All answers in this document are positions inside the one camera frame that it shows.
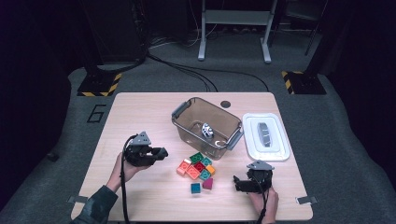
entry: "human hand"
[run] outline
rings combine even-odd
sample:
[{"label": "human hand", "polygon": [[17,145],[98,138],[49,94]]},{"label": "human hand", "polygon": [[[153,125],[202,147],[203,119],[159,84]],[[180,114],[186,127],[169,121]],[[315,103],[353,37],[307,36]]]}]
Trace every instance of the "human hand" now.
[{"label": "human hand", "polygon": [[[265,191],[265,195],[268,193],[267,205],[265,207],[265,217],[262,219],[262,224],[264,223],[275,223],[276,222],[276,211],[277,204],[279,202],[279,196],[273,187]],[[248,193],[250,200],[254,205],[254,209],[260,215],[262,209],[264,208],[264,201],[262,199],[262,194],[259,193]]]},{"label": "human hand", "polygon": [[[116,164],[114,165],[113,172],[111,172],[111,176],[107,181],[106,186],[113,190],[113,192],[117,192],[117,190],[121,186],[121,178],[120,178],[120,171],[121,171],[121,163],[122,163],[122,152],[119,154],[116,160]],[[142,170],[148,169],[150,166],[139,166],[135,167],[132,166],[131,163],[128,161],[124,161],[124,176],[125,182],[128,182],[134,175]]]}]

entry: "black and yellow tape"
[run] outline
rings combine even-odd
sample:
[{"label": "black and yellow tape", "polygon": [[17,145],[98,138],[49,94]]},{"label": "black and yellow tape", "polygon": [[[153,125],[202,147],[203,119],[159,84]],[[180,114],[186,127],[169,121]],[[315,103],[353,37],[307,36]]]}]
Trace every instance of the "black and yellow tape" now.
[{"label": "black and yellow tape", "polygon": [[286,85],[286,89],[288,90],[289,94],[294,94],[294,89],[291,85],[291,81],[290,81],[290,76],[289,74],[293,73],[293,74],[303,74],[303,72],[289,72],[289,71],[282,71],[282,77],[283,80],[285,81],[285,85]]},{"label": "black and yellow tape", "polygon": [[89,91],[89,90],[78,90],[78,96],[111,96],[114,91],[116,90],[120,79],[121,79],[122,74],[117,74],[114,76],[113,80],[110,80],[111,83],[109,85],[104,86],[101,90],[99,91]]}]

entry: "white lid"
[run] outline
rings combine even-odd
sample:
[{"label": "white lid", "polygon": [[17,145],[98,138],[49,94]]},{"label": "white lid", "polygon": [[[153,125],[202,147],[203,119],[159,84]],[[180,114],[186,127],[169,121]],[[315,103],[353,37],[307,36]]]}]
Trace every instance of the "white lid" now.
[{"label": "white lid", "polygon": [[277,115],[247,113],[242,123],[251,158],[261,161],[285,161],[289,158],[290,147]]}]

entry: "cube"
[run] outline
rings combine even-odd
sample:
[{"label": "cube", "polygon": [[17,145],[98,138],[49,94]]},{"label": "cube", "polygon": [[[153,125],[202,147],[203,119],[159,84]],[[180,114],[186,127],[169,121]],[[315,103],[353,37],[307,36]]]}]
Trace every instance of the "cube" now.
[{"label": "cube", "polygon": [[185,159],[181,162],[181,164],[177,167],[177,173],[180,175],[184,175],[187,171],[187,168],[191,165],[191,161]]},{"label": "cube", "polygon": [[212,189],[213,187],[213,178],[209,177],[204,183],[202,183],[203,189]]},{"label": "cube", "polygon": [[210,173],[205,169],[199,175],[199,178],[202,180],[207,180],[209,177],[210,177]]},{"label": "cube", "polygon": [[192,164],[197,163],[198,161],[201,161],[204,158],[204,156],[201,154],[201,152],[195,153],[194,155],[190,156],[190,160]]},{"label": "cube", "polygon": [[214,175],[215,174],[215,168],[212,165],[207,165],[206,166],[206,170],[211,174]]},{"label": "cube", "polygon": [[199,172],[202,172],[202,171],[205,169],[205,166],[204,166],[200,161],[198,161],[197,163],[195,163],[194,167],[195,167],[195,169],[197,169]]},{"label": "cube", "polygon": [[187,168],[186,173],[192,178],[192,179],[196,179],[198,178],[198,176],[201,174],[201,172],[199,172],[197,169],[195,169],[195,167],[193,166],[189,166],[189,168]]},{"label": "cube", "polygon": [[191,184],[191,194],[193,193],[201,193],[201,184],[200,183],[192,183]]},{"label": "cube", "polygon": [[212,164],[212,160],[210,160],[208,157],[205,157],[205,158],[203,158],[203,159],[201,160],[201,163],[202,163],[204,166],[208,166],[208,165],[211,165],[211,164]]}]

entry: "sleeve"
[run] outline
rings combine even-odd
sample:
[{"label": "sleeve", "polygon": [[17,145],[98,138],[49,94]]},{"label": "sleeve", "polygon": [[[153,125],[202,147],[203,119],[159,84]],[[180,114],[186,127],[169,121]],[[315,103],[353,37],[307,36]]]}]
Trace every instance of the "sleeve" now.
[{"label": "sleeve", "polygon": [[102,186],[85,203],[81,213],[70,224],[107,223],[108,214],[118,198],[111,189]]}]

